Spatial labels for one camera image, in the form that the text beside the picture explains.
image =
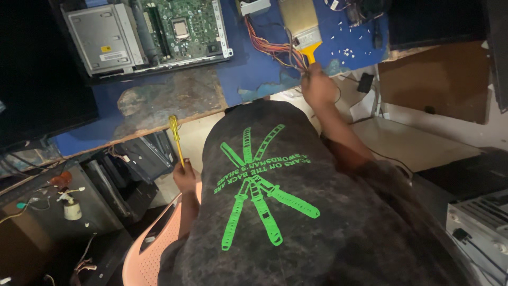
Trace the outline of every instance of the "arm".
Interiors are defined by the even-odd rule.
[[[314,110],[323,132],[331,141],[329,149],[343,170],[353,171],[374,160],[370,150],[354,134],[335,107],[337,86],[321,70],[319,63],[310,65],[302,78],[302,94]]]
[[[182,213],[178,239],[190,232],[192,222],[196,220],[199,214],[199,201],[196,196],[196,175],[190,160],[188,158],[184,160],[185,167],[182,166],[181,162],[178,162],[173,170],[173,179],[182,193]]]

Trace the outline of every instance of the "yellow brush handle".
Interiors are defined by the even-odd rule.
[[[310,64],[313,64],[316,62],[316,59],[314,58],[314,51],[319,47],[319,45],[321,45],[322,42],[319,42],[319,43],[315,43],[313,45],[310,45],[308,47],[305,47],[303,49],[300,50],[300,52],[302,52],[302,54],[306,55],[307,56],[307,60],[309,61],[309,65]]]

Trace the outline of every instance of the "black monitor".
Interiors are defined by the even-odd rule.
[[[47,0],[0,1],[0,153],[99,117]]]

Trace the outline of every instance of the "yellow screwdriver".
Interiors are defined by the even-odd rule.
[[[180,162],[182,162],[182,166],[185,167],[185,164],[183,163],[182,148],[180,148],[180,135],[178,135],[176,116],[171,115],[169,117],[169,126],[171,127],[171,131],[173,132],[173,138],[175,138],[176,141],[176,147],[178,148],[178,154],[180,155]]]

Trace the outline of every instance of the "ram slot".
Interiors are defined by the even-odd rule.
[[[159,44],[161,45],[161,51],[164,56],[171,56],[169,53],[168,40],[166,39],[166,33],[164,32],[164,26],[162,25],[161,15],[158,12],[157,7],[148,7],[150,17],[152,19],[152,26]]]

